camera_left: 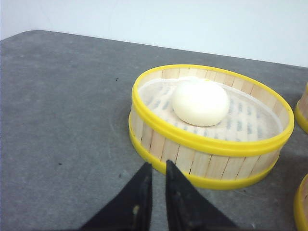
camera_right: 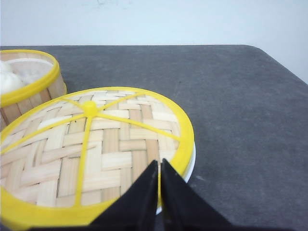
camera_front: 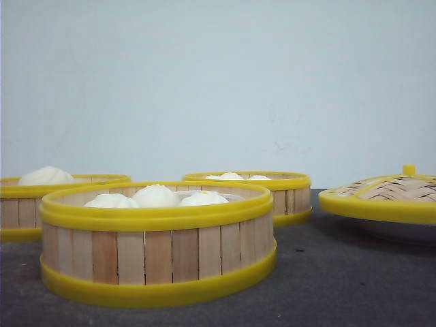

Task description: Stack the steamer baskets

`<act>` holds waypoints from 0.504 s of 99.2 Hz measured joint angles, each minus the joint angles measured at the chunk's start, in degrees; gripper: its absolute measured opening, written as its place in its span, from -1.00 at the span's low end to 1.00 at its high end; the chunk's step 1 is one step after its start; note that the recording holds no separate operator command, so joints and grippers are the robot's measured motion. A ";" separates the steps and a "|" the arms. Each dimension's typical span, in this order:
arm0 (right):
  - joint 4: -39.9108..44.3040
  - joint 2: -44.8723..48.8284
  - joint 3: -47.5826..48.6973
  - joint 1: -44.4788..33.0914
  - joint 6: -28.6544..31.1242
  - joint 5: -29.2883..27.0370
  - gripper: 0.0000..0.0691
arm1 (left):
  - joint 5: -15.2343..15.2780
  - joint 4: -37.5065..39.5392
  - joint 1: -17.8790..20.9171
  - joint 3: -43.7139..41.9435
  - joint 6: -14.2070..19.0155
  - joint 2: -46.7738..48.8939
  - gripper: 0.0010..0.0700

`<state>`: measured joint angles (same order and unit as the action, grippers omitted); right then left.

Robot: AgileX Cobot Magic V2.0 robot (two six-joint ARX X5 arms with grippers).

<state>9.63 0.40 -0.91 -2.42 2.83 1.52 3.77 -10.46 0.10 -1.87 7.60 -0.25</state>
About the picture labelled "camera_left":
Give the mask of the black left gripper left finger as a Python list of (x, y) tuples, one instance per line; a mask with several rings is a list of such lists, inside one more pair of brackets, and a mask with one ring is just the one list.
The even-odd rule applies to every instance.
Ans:
[(144, 163), (118, 195), (82, 231), (148, 231), (153, 205), (152, 165)]

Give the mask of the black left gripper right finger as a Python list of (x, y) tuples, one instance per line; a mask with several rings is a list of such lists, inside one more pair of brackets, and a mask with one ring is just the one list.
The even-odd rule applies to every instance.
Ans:
[(171, 160), (167, 160), (166, 164), (166, 206), (170, 231), (237, 229), (237, 225), (205, 199)]

